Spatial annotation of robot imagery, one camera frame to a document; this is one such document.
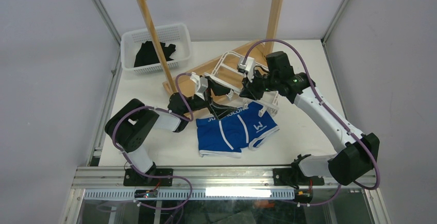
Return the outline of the white plastic clip hanger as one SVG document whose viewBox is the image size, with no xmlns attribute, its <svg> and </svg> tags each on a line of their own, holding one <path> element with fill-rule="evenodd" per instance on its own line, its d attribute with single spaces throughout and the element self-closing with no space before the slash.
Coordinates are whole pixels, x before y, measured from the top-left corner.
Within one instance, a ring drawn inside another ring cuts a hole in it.
<svg viewBox="0 0 437 224">
<path fill-rule="evenodd" d="M 242 81 L 247 74 L 238 72 L 238 64 L 243 57 L 235 51 L 227 51 L 220 57 L 212 72 L 204 73 L 213 81 L 231 89 L 227 94 L 229 100 L 235 99 L 243 90 Z M 278 98 L 277 92 L 268 92 L 261 100 L 257 100 L 256 103 L 262 106 L 258 115 L 262 117 L 267 112 L 274 117 L 279 111 Z"/>
</svg>

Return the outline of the blue boxer underwear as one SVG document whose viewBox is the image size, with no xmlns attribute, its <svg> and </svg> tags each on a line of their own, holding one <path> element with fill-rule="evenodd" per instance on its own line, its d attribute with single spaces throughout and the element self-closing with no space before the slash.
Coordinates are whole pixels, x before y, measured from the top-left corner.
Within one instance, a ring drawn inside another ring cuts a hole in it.
<svg viewBox="0 0 437 224">
<path fill-rule="evenodd" d="M 198 150 L 201 157 L 240 158 L 243 149 L 255 151 L 280 128 L 268 112 L 259 116 L 263 106 L 256 102 L 239 107 L 218 120 L 196 120 Z"/>
</svg>

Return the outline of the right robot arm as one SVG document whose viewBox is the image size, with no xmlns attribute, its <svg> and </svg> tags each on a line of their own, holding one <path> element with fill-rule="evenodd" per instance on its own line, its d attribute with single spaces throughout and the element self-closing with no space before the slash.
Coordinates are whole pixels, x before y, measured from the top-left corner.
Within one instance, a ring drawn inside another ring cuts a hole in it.
<svg viewBox="0 0 437 224">
<path fill-rule="evenodd" d="M 260 73 L 254 59 L 241 57 L 237 70 L 244 75 L 240 97 L 259 100 L 265 92 L 277 92 L 306 113 L 328 138 L 336 153 L 326 156 L 298 156 L 291 171 L 296 185 L 312 176 L 331 176 L 341 185 L 374 169 L 380 141 L 350 124 L 322 96 L 307 73 L 294 73 L 288 55 L 277 51 L 266 56 L 267 72 Z"/>
</svg>

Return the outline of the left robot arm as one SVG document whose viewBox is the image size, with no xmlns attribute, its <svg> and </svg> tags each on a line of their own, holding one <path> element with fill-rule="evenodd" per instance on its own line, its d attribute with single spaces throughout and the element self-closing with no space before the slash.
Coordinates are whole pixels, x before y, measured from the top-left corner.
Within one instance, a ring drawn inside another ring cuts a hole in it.
<svg viewBox="0 0 437 224">
<path fill-rule="evenodd" d="M 167 109 L 147 106 L 134 98 L 105 124 L 105 133 L 129 164 L 125 170 L 124 186 L 151 186 L 160 181 L 165 186 L 172 185 L 172 169 L 158 169 L 143 145 L 151 130 L 179 133 L 194 120 L 195 111 L 207 109 L 213 117 L 222 119 L 236 110 L 213 99 L 214 96 L 231 98 L 234 94 L 232 88 L 210 77 L 191 77 L 194 82 L 192 96 L 187 97 L 178 90 L 170 96 Z"/>
</svg>

